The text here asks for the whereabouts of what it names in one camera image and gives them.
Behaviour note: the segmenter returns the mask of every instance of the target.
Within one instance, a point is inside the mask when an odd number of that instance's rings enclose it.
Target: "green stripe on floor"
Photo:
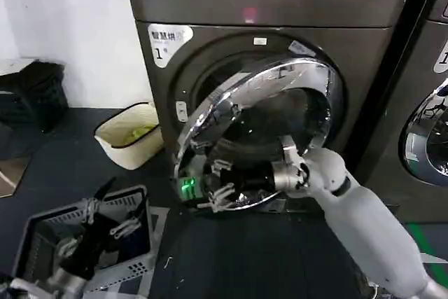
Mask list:
[[[421,252],[427,253],[428,255],[436,256],[434,254],[433,248],[431,248],[431,246],[429,245],[419,225],[408,224],[406,225],[406,228],[415,239],[415,242],[419,246]],[[448,287],[448,275],[445,273],[442,266],[440,264],[428,264],[428,266],[433,273],[433,276],[435,278],[434,280],[440,285]]]

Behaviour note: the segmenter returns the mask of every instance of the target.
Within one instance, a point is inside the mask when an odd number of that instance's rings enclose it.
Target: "washing machine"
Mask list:
[[[327,145],[343,152],[405,0],[130,0],[165,146],[175,153],[188,116],[221,83],[272,57],[331,64],[344,84]],[[301,97],[271,116],[300,109]],[[251,125],[253,129],[268,128]],[[256,138],[262,132],[254,132]],[[227,150],[257,156],[255,146]]]
[[[447,6],[417,1],[395,81],[354,172],[403,222],[448,221]]]

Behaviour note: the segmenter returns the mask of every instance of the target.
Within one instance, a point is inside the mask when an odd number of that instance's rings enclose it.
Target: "washing machine door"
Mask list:
[[[323,60],[288,55],[254,62],[219,85],[185,124],[175,158],[177,193],[189,207],[202,207],[217,188],[211,167],[281,160],[285,135],[292,136],[299,154],[322,146],[342,123],[343,97],[340,75]],[[233,195],[229,210],[275,195]]]
[[[412,114],[400,150],[415,177],[448,187],[448,80]]]

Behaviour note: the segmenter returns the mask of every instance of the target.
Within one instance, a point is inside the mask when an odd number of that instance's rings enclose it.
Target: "number 1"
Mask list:
[[[155,48],[155,52],[157,53],[157,59],[158,60],[161,60],[162,59],[162,57],[160,56],[160,50],[159,50],[159,48]]]
[[[448,59],[448,52],[445,52],[445,57],[443,58],[443,61],[439,62],[439,64],[446,64]]]

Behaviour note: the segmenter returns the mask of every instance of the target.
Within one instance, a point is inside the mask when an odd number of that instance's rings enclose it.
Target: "white basket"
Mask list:
[[[138,103],[109,118],[95,130],[94,137],[107,156],[125,169],[142,166],[162,147],[162,132],[157,112],[150,103]],[[139,127],[155,126],[148,134],[125,145],[126,137]]]

